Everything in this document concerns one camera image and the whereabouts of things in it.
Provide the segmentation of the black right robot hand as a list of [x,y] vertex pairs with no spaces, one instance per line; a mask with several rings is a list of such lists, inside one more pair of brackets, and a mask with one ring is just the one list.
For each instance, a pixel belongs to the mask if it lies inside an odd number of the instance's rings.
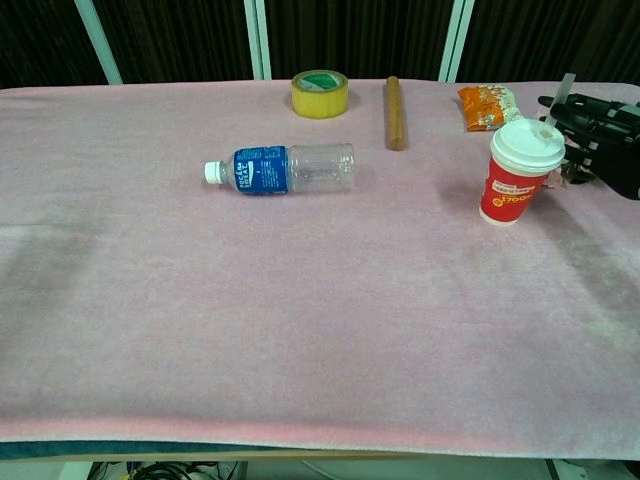
[[561,174],[571,184],[599,179],[617,194],[639,198],[639,106],[574,93],[563,104],[540,96],[564,135]]

